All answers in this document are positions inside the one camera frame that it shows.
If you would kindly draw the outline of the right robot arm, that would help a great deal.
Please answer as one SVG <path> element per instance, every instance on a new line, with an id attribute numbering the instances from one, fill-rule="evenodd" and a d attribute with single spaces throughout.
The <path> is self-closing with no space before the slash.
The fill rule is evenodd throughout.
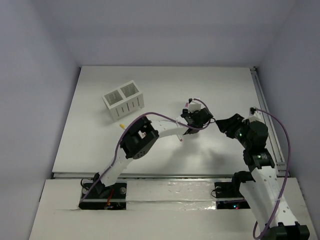
<path id="1" fill-rule="evenodd" d="M 243 146 L 243 159 L 248 171 L 236 172 L 230 183 L 235 196 L 243 196 L 256 223 L 252 233 L 255 240 L 307 240 L 310 231 L 301 225 L 292 213 L 282 185 L 277 181 L 275 162 L 266 148 L 268 127 L 257 116 L 244 118 L 235 114 L 227 119 L 216 120 L 219 131 L 228 138 L 236 139 Z"/>

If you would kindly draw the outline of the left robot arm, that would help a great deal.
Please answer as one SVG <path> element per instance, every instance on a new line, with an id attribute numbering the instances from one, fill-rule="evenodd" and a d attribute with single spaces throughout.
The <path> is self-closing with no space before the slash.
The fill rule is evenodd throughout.
<path id="1" fill-rule="evenodd" d="M 133 161 L 144 157 L 155 142 L 164 137 L 196 134 L 206 129 L 214 117 L 207 108 L 195 112 L 182 110 L 176 118 L 156 112 L 146 112 L 137 117 L 120 136 L 112 162 L 104 171 L 96 173 L 93 183 L 80 199 L 83 202 L 90 193 L 104 198 L 110 194 L 120 174 Z"/>

